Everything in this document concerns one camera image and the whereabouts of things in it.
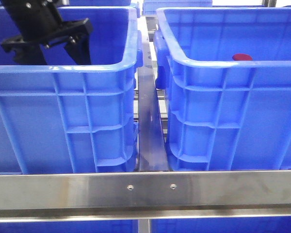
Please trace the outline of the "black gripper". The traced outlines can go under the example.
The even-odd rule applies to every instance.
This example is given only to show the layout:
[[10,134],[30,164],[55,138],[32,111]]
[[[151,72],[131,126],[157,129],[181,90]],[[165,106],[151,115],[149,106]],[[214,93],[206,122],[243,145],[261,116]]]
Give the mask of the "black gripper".
[[66,42],[67,54],[77,65],[91,65],[89,35],[93,26],[88,18],[64,21],[55,0],[1,0],[20,35],[1,42],[14,51],[19,65],[47,65],[39,45],[50,47]]

